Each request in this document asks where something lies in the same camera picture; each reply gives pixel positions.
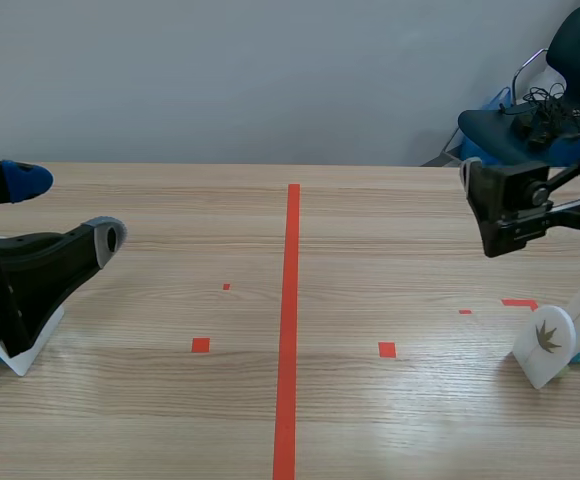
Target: wood grain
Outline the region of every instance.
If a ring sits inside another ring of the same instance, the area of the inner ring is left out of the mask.
[[[580,478],[580,367],[535,391],[508,355],[528,312],[501,304],[565,304],[580,232],[487,259],[453,169],[50,168],[49,194],[0,206],[0,235],[98,215],[130,235],[28,376],[0,368],[0,480],[271,478],[289,183],[297,479]]]

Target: black chair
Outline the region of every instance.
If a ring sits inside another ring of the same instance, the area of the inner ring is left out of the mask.
[[[567,82],[565,92],[559,101],[563,102],[564,107],[570,112],[573,110],[580,111],[579,7],[563,22],[559,31],[554,36],[550,48],[542,49],[535,53],[515,73],[512,80],[513,106],[507,109],[507,114],[503,114],[497,110],[468,110],[459,116],[459,128],[464,135],[504,165],[516,165],[532,160],[553,163],[547,158],[547,148],[539,152],[529,151],[527,140],[522,141],[510,129],[515,116],[514,114],[528,111],[528,104],[516,104],[517,78],[523,69],[543,52],[547,52],[546,61],[548,65],[558,71]],[[570,125],[572,131],[566,131],[564,133],[575,133],[577,131],[577,126],[574,122],[570,122]]]

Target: red tape line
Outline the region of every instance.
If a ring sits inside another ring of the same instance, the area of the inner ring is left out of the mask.
[[[295,479],[300,196],[298,184],[288,185],[286,246],[283,256],[283,287],[281,289],[277,413],[274,428],[274,461],[272,465],[273,480]]]
[[[532,299],[503,298],[501,303],[506,307],[530,307],[533,312],[539,308],[537,301]]]

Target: red tape square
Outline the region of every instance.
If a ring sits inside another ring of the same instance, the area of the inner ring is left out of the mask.
[[[397,358],[397,347],[394,342],[379,342],[379,356],[381,358]]]
[[[193,338],[192,353],[208,353],[210,351],[209,338]]]

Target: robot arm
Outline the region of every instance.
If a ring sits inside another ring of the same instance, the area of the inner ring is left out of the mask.
[[[580,175],[580,135],[555,141],[550,155],[574,156],[578,161],[550,179],[549,166],[540,162],[485,167],[478,159],[470,159],[461,166],[461,180],[486,256],[521,250],[551,227],[580,230],[580,199],[559,206],[549,200],[553,191]]]
[[[34,198],[51,186],[42,167],[0,162],[0,203]],[[108,263],[126,236],[121,221],[99,217],[64,234],[0,239],[0,342],[10,357],[34,345],[54,311]]]

